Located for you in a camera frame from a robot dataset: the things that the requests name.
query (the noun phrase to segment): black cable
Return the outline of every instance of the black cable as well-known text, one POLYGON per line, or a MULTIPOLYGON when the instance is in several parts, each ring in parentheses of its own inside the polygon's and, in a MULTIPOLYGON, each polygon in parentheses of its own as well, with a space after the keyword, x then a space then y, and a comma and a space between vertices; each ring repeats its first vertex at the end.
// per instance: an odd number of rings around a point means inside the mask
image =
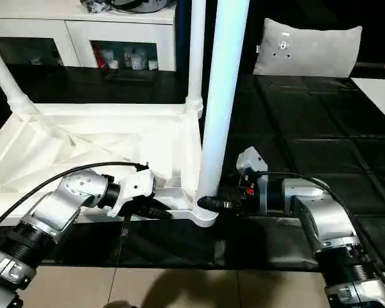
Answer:
POLYGON ((69 175, 70 173, 88 169, 88 168, 94 168, 94 167, 101 167, 101 166, 130 166, 134 167, 137 171, 142 171, 148 169, 148 166, 134 163, 134 162, 96 162, 93 164, 87 164, 83 166, 74 167, 70 170, 64 171, 59 173, 58 175, 53 176, 52 178, 49 178, 48 180, 42 182, 40 185, 38 185, 36 188, 32 189, 30 192, 25 194, 19 201, 14 203, 6 212, 3 213, 3 215, 0 216, 0 224, 9 216, 17 207, 19 207, 23 202, 25 202, 28 198, 33 196, 37 191, 39 191, 41 188, 46 186, 47 184, 50 184, 51 182, 54 182, 55 180, 58 180, 59 178, 62 178, 65 175, 69 175))
MULTIPOLYGON (((303 180, 307 180, 315 185, 317 185, 322 190, 326 191, 332 199, 334 199, 336 202, 338 202, 346 214, 348 215, 352 226, 354 227, 355 231, 357 232, 358 237, 365 239, 369 245, 372 247, 372 250, 375 252, 376 255, 378 255, 379 259, 385 266, 385 257, 378 251, 377 247, 374 245, 373 241, 371 240, 369 234, 366 231, 363 231, 364 228, 361 228, 361 224, 358 222, 356 217, 351 213, 350 209, 347 207, 345 203, 339 198, 339 196, 329 187, 327 184, 307 175, 301 175, 300 173, 292 173, 292 172, 275 172, 275 171, 258 171, 255 173, 256 177, 261 177, 263 175, 276 175, 276 176, 283 176, 284 178, 301 178, 303 180)), ((385 285, 385 275, 383 272, 377 267, 377 265, 374 262, 375 269, 377 269, 377 273, 380 276, 382 282, 385 285)))

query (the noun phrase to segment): white cabinet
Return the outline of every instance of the white cabinet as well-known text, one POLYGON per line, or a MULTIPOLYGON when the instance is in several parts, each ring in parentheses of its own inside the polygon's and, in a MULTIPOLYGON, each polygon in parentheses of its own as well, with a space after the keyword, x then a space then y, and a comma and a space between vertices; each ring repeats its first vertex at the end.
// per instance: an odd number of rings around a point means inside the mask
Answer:
POLYGON ((173 25, 93 21, 66 21, 66 25, 81 66, 97 67, 92 42, 152 43, 158 69, 175 71, 173 25))
POLYGON ((4 58, 15 59, 15 62, 16 58, 20 59, 21 50, 17 48, 18 42, 24 45, 29 42, 31 46, 42 45, 42 49, 47 49, 49 44, 46 44, 46 39, 50 40, 50 44, 55 45, 65 66, 80 66, 64 21, 0 19, 0 52, 4 58), (32 39, 41 40, 41 42, 36 43, 32 39))
POLYGON ((154 13, 91 14, 79 0, 0 0, 0 53, 7 63, 42 58, 43 64, 97 67, 92 46, 114 48, 120 62, 131 44, 147 49, 143 59, 157 60, 158 69, 175 71, 175 4, 154 13))

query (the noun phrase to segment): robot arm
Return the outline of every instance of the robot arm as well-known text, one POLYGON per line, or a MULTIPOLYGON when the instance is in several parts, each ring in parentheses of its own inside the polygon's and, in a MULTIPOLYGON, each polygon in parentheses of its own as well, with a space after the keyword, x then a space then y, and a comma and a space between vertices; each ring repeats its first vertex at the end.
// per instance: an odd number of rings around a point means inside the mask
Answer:
MULTIPOLYGON (((246 182, 245 187, 239 185, 239 202, 204 197, 198 205, 214 212, 239 214, 254 209, 252 203, 256 200, 256 212, 266 215, 268 176, 264 171, 268 170, 267 164, 251 147, 239 155, 237 169, 246 182)), ((281 194, 285 213, 294 213, 302 222, 325 280, 330 306, 385 308, 384 284, 341 204, 322 187, 299 178, 284 179, 281 194)))
POLYGON ((153 197, 155 177, 149 170, 128 176, 119 184, 91 169, 62 178, 57 189, 41 198, 0 244, 0 308, 22 307, 17 289, 26 289, 46 253, 67 233, 81 207, 111 209, 121 215, 122 206, 138 198, 153 197))
POLYGON ((344 208, 323 189, 302 179, 285 179, 282 194, 286 207, 302 222, 330 306, 385 308, 384 284, 344 208))

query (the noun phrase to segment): beige floor tile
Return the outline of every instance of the beige floor tile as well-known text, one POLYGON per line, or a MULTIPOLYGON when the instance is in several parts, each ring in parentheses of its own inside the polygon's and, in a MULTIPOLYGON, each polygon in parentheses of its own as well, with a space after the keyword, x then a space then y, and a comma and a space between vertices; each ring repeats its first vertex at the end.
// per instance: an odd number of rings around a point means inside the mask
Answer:
POLYGON ((241 308, 328 308, 319 273, 239 271, 241 308))
POLYGON ((27 290, 26 308, 102 308, 108 302, 114 268, 39 267, 27 290))
POLYGON ((118 269, 110 301, 139 308, 238 308, 235 271, 118 269))

